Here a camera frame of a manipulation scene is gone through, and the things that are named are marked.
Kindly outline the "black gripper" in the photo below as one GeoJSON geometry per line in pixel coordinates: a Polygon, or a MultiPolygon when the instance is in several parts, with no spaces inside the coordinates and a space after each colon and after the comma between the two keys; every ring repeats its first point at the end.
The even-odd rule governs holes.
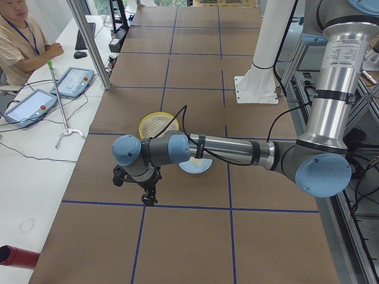
{"type": "Polygon", "coordinates": [[[121,187],[123,183],[138,184],[145,191],[142,195],[142,202],[148,206],[155,206],[158,202],[155,185],[161,178],[159,166],[152,168],[152,171],[147,173],[147,177],[131,176],[118,164],[113,168],[113,184],[118,187],[121,187]]]}

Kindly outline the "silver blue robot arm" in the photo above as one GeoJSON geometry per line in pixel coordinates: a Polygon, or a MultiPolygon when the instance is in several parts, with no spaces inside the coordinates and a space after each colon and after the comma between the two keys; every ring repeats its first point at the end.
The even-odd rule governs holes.
{"type": "Polygon", "coordinates": [[[207,157],[281,173],[317,198],[343,191],[352,174],[343,134],[367,45],[378,34],[378,2],[308,1],[304,32],[325,36],[327,44],[306,130],[295,143],[261,144],[177,130],[143,140],[124,135],[111,149],[117,162],[114,184],[138,184],[142,202],[154,206],[161,166],[207,157]]]}

